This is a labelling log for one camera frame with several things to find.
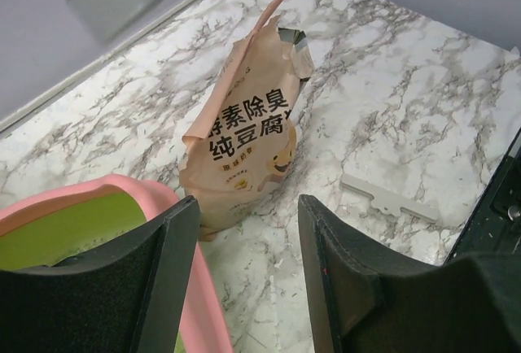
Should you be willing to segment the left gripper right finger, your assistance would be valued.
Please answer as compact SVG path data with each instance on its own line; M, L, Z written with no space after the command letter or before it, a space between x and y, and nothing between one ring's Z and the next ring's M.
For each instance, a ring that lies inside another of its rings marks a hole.
M306 194L298 200L298 225L315 351L519 351L518 255L425 264Z

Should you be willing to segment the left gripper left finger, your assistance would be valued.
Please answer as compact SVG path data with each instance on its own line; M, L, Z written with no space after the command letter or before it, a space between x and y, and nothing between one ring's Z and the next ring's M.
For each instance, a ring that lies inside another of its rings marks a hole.
M2 351L173 351L199 218L188 196L55 266L2 270Z

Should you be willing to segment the beige cat litter bag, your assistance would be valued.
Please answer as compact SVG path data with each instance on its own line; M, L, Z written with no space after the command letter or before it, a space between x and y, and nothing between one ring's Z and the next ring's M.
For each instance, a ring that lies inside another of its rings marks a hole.
M199 202L199 237L242 220L288 174L296 156L291 112L313 74L306 35L280 28L273 0L234 43L213 91L182 137L179 179Z

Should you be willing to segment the clear bag sealing clip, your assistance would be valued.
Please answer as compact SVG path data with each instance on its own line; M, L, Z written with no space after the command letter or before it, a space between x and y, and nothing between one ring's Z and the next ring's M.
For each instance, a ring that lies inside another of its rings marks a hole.
M384 215L399 218L403 212L406 212L430 223L434 223L439 219L439 212L436 209L347 173L341 176L339 183L346 189L368 197L370 205Z

